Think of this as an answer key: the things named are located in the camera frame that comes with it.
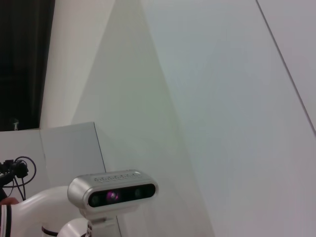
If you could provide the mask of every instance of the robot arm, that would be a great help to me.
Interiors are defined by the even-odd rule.
[[[116,215],[135,210],[157,192],[157,183],[137,170],[79,176],[69,186],[3,205],[0,237],[23,236],[36,223],[58,237],[111,237]],[[80,213],[85,219],[77,219]]]

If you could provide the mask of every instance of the silver camera housing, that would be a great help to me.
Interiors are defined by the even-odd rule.
[[[89,197],[99,191],[153,184],[156,191],[152,197],[119,202],[110,205],[92,207]],[[130,212],[140,204],[153,199],[158,193],[158,184],[147,174],[138,170],[126,170],[108,173],[88,174],[75,178],[68,187],[69,201],[79,208],[86,219],[97,219],[104,216],[116,216]]]

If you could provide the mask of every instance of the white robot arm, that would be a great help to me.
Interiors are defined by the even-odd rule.
[[[0,237],[22,237],[36,223],[58,237],[112,237],[114,217],[135,210],[157,192],[157,183],[137,170],[79,176],[69,186],[1,206]]]

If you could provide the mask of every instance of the black stripe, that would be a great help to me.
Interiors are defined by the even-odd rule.
[[[49,230],[45,229],[43,226],[41,227],[41,231],[43,231],[44,234],[47,234],[49,236],[57,236],[58,235],[57,232],[49,231]]]
[[[10,237],[11,235],[11,206],[6,206],[6,228],[5,237]]]

